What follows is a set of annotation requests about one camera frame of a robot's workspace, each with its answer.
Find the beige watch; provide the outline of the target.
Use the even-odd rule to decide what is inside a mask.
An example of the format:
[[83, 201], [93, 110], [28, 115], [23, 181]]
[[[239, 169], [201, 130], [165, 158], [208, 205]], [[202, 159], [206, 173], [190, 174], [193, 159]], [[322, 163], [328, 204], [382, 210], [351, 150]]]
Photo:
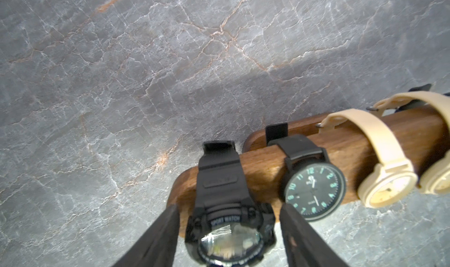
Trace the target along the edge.
[[382, 208], [408, 196], [415, 188], [418, 176], [393, 132], [377, 116], [359, 109], [347, 109], [327, 115], [316, 125], [319, 132], [335, 129], [350, 121], [368, 138], [378, 163], [357, 189], [365, 207]]
[[380, 100], [368, 111], [392, 123], [391, 128], [406, 156], [417, 166], [420, 193], [450, 192], [450, 98], [436, 108], [421, 106], [395, 113], [422, 92], [405, 92]]

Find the wooden watch stand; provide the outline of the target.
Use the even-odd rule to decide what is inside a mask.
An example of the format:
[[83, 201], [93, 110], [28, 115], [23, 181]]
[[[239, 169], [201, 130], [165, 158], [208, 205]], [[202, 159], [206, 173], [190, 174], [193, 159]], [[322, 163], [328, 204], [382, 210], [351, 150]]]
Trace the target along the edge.
[[[341, 169], [347, 183], [343, 202], [357, 201], [357, 188], [372, 171], [378, 158], [368, 138], [353, 123], [346, 121], [334, 130], [319, 133], [315, 124], [325, 118], [323, 113], [309, 118], [289, 122], [289, 134], [307, 134], [316, 145], [324, 147], [330, 161]], [[382, 121], [390, 128], [392, 123]], [[286, 172], [285, 154], [277, 146], [266, 146], [266, 135], [263, 129], [250, 134], [243, 145], [241, 164], [246, 175], [247, 184], [254, 198], [261, 203], [270, 203], [274, 214], [279, 216], [282, 201], [279, 198], [281, 178]], [[411, 160], [417, 174], [417, 166]], [[180, 214], [179, 235], [185, 236], [189, 215], [192, 214], [196, 197], [196, 178], [198, 168], [192, 167], [178, 176], [174, 181], [167, 206], [178, 206]]]

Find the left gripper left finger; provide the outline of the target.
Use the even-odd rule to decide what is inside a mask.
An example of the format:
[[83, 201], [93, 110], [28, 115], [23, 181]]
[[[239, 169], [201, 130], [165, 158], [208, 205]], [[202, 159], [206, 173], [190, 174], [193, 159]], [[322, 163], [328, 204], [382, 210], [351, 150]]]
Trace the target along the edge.
[[178, 243], [179, 228], [178, 206], [171, 205], [114, 266], [171, 267]]

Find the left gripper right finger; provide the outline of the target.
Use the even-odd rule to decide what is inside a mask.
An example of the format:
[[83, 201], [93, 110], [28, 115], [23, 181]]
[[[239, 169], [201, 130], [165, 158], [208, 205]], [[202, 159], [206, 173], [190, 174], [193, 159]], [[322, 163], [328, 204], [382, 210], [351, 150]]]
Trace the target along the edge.
[[289, 267], [348, 267], [292, 205], [282, 205], [280, 224]]

